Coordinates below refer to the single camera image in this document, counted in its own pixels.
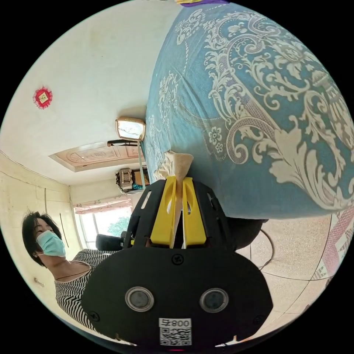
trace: screw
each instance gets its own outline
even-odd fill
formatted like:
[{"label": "screw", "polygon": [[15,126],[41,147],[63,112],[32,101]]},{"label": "screw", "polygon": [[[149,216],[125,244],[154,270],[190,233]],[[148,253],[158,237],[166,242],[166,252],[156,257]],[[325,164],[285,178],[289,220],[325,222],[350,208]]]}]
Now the screw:
[{"label": "screw", "polygon": [[98,315],[96,312],[94,312],[94,311],[91,311],[91,312],[89,313],[89,316],[90,316],[90,319],[91,319],[92,321],[94,321],[94,322],[99,322],[99,320],[100,320],[99,315]]},{"label": "screw", "polygon": [[184,258],[181,254],[175,254],[172,256],[172,263],[176,266],[180,266],[184,262]]},{"label": "screw", "polygon": [[263,319],[264,319],[264,316],[263,315],[259,315],[253,320],[253,324],[254,325],[258,325],[258,324],[260,324],[263,321]]}]

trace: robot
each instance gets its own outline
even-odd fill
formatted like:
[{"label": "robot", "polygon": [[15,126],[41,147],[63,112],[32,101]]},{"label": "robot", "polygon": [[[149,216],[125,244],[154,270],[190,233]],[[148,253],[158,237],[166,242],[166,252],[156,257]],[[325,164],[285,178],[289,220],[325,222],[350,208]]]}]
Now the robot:
[{"label": "robot", "polygon": [[92,273],[81,305],[101,334],[157,351],[195,351],[254,335],[273,302],[262,272],[234,252],[214,192],[183,180],[183,246],[174,248],[176,177],[144,190],[122,250]]}]

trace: floor tile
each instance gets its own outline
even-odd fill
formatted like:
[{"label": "floor tile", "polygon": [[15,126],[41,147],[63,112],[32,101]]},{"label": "floor tile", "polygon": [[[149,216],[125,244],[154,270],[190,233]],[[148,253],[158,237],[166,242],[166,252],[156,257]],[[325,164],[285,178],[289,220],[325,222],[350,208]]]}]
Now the floor tile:
[{"label": "floor tile", "polygon": [[236,253],[244,256],[247,259],[251,259],[251,245],[237,250]]},{"label": "floor tile", "polygon": [[273,310],[278,312],[286,312],[308,284],[306,280],[281,278],[266,273],[263,275],[273,300]]},{"label": "floor tile", "polygon": [[[263,229],[274,244],[274,258],[263,271],[286,278],[310,280],[327,241],[331,216],[293,220],[269,220]],[[269,254],[268,244],[259,238],[251,247],[253,262],[261,263]]]},{"label": "floor tile", "polygon": [[338,270],[354,232],[354,206],[332,215],[330,232],[321,260],[311,280],[332,277]]},{"label": "floor tile", "polygon": [[284,313],[279,318],[271,322],[268,326],[260,328],[259,331],[250,339],[254,339],[263,336],[269,332],[272,332],[278,329],[279,327],[282,327],[288,324],[289,322],[295,320],[300,315],[300,313]]},{"label": "floor tile", "polygon": [[[281,315],[283,315],[282,312],[277,312],[277,311],[274,311],[272,310],[269,314],[269,316],[267,317],[267,319],[264,321],[263,325],[261,326],[261,328],[258,330],[261,331],[263,328],[269,326],[273,321],[277,320]],[[249,337],[247,339],[244,339],[244,340],[241,340],[241,341],[237,341],[237,336],[235,336],[233,338],[232,341],[226,343],[227,345],[231,345],[231,344],[235,344],[235,343],[241,343],[241,342],[245,342],[246,340],[250,340],[252,338],[255,338],[256,337],[256,334],[253,335],[252,337]]]},{"label": "floor tile", "polygon": [[272,244],[269,238],[261,231],[250,245],[251,261],[262,267],[272,257]]},{"label": "floor tile", "polygon": [[327,284],[327,279],[312,280],[308,283],[301,295],[286,311],[288,313],[302,313],[308,305],[312,305],[322,294]]}]

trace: framed mirror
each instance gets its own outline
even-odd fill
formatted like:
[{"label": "framed mirror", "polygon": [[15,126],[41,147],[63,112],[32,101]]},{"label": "framed mirror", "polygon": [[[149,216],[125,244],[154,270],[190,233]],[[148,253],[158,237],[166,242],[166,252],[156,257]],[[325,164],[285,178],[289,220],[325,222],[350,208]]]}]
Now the framed mirror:
[{"label": "framed mirror", "polygon": [[143,141],[146,124],[138,118],[119,117],[115,120],[115,128],[120,139]]}]

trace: qr code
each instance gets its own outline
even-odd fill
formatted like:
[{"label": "qr code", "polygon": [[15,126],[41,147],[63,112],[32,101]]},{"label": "qr code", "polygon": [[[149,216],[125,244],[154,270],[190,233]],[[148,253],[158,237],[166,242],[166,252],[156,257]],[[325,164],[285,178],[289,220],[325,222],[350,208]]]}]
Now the qr code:
[{"label": "qr code", "polygon": [[160,344],[190,346],[192,345],[192,328],[160,328]]}]

